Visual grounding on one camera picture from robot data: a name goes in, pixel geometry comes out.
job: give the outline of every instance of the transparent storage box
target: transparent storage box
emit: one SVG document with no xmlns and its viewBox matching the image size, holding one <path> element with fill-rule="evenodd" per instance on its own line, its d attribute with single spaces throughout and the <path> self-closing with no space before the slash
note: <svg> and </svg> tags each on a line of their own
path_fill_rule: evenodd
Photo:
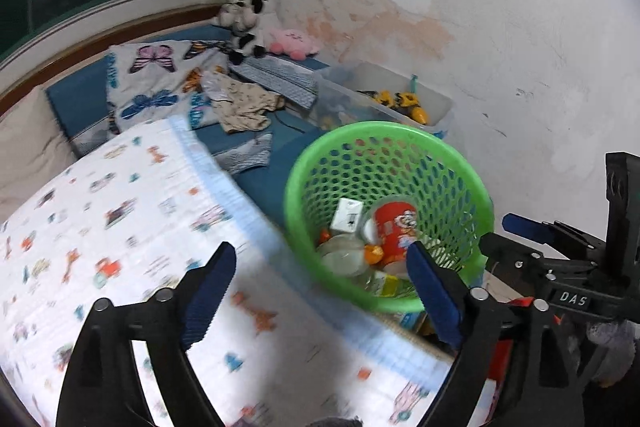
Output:
<svg viewBox="0 0 640 427">
<path fill-rule="evenodd" d="M 430 118 L 430 125 L 420 125 L 411 118 L 379 104 L 358 90 L 410 90 L 410 80 L 375 64 L 361 62 L 356 66 L 332 66 L 315 71 L 318 99 L 308 119 L 324 130 L 333 130 L 357 121 L 382 120 L 414 126 L 444 139 L 452 120 L 453 101 L 429 87 L 416 83 L 420 105 Z"/>
</svg>

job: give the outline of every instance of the laundry basket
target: laundry basket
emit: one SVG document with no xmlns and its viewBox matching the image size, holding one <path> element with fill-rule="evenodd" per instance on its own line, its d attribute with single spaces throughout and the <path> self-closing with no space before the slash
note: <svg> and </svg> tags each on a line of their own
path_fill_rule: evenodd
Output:
<svg viewBox="0 0 640 427">
<path fill-rule="evenodd" d="M 340 198 L 364 203 L 366 212 L 383 196 L 409 196 L 417 205 L 419 235 L 439 241 L 434 259 L 469 284 L 484 269 L 478 241 L 494 229 L 491 199 L 478 174 L 451 146 L 399 123 L 364 121 L 339 127 L 307 147 L 293 166 L 285 190 L 287 239 L 324 286 L 376 312 L 421 311 L 414 297 L 377 297 L 335 276 L 316 244 Z"/>
</svg>

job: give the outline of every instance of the toy construction vehicle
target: toy construction vehicle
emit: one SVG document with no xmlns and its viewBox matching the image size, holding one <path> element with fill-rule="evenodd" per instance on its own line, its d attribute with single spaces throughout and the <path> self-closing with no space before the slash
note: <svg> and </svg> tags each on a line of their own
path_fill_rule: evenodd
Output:
<svg viewBox="0 0 640 427">
<path fill-rule="evenodd" d="M 420 125 L 429 124 L 429 115 L 420 107 L 420 100 L 418 100 L 415 93 L 397 92 L 395 96 L 391 96 L 391 93 L 388 90 L 358 92 L 366 94 L 379 104 L 384 105 L 389 109 L 398 111 L 398 113 L 411 118 Z"/>
</svg>

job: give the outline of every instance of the black cord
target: black cord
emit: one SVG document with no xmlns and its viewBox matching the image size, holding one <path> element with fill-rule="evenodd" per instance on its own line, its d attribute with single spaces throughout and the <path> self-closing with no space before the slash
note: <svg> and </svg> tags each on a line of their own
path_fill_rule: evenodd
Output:
<svg viewBox="0 0 640 427">
<path fill-rule="evenodd" d="M 299 127 L 295 127 L 293 125 L 289 125 L 288 123 L 284 123 L 280 117 L 278 116 L 278 112 L 274 111 L 273 112 L 273 116 L 276 117 L 276 120 L 278 120 L 281 124 L 283 124 L 284 127 L 289 127 L 290 129 L 293 129 L 294 131 L 298 131 L 301 132 L 302 134 L 306 134 L 306 131 L 303 131 L 302 129 L 300 129 Z"/>
</svg>

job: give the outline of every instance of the metal screw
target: metal screw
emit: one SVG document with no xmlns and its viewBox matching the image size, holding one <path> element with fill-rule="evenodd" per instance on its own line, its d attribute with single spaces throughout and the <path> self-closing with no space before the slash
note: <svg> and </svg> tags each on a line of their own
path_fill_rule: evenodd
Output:
<svg viewBox="0 0 640 427">
<path fill-rule="evenodd" d="M 174 296 L 174 291 L 171 288 L 159 289 L 156 293 L 156 301 L 165 302 Z"/>
<path fill-rule="evenodd" d="M 487 293 L 487 290 L 481 288 L 480 286 L 471 288 L 470 293 L 476 301 L 486 301 L 489 298 L 489 293 Z"/>
<path fill-rule="evenodd" d="M 97 312 L 103 312 L 109 307 L 111 301 L 107 297 L 102 297 L 94 302 L 94 310 Z"/>
<path fill-rule="evenodd" d="M 549 303 L 546 302 L 543 299 L 535 299 L 533 301 L 533 306 L 539 311 L 539 312 L 546 312 L 549 309 Z"/>
</svg>

